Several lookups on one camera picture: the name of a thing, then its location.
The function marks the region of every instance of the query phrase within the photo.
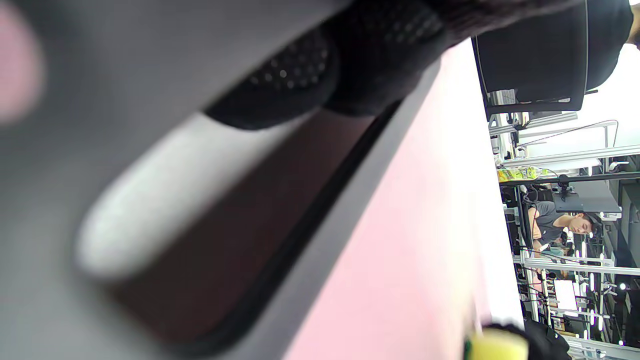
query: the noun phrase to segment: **black perforated padding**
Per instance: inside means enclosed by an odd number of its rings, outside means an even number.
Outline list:
[[[357,0],[324,28],[341,66],[326,107],[346,115],[378,115],[407,96],[447,48],[442,23],[421,0]]]
[[[265,61],[205,112],[241,129],[263,129],[319,108],[335,90],[337,56],[320,29]]]

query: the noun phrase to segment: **gray curved surface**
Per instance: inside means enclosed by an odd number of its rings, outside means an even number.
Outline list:
[[[41,38],[48,79],[39,107],[0,132],[2,358],[173,357],[78,273],[78,225],[101,191],[179,120],[344,5],[17,3]],[[216,358],[277,359],[286,351],[436,72],[404,102],[255,326]]]

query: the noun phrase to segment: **white wall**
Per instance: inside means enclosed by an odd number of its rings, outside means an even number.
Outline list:
[[[640,51],[633,45],[624,45],[618,58],[618,66],[611,77],[598,88],[598,93],[585,96],[582,109],[578,111],[578,120],[528,131],[535,133],[579,127],[609,119],[616,119],[620,123],[616,146],[640,143]],[[609,146],[614,140],[615,126],[610,129]],[[525,138],[520,143],[535,139]],[[602,128],[578,130],[542,141],[543,144],[529,147],[529,156],[599,149],[605,145]]]

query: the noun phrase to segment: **black cloth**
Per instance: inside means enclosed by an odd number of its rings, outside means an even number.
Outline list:
[[[413,91],[450,46],[577,0],[355,0],[323,25],[274,50],[206,109],[214,120],[264,129],[324,106],[377,116]]]
[[[618,63],[633,14],[628,0],[588,0],[588,73],[586,90],[600,86]],[[520,102],[570,96],[575,24],[563,11],[528,19],[479,37],[479,57],[487,92],[516,89]],[[523,39],[522,33],[535,36]]]

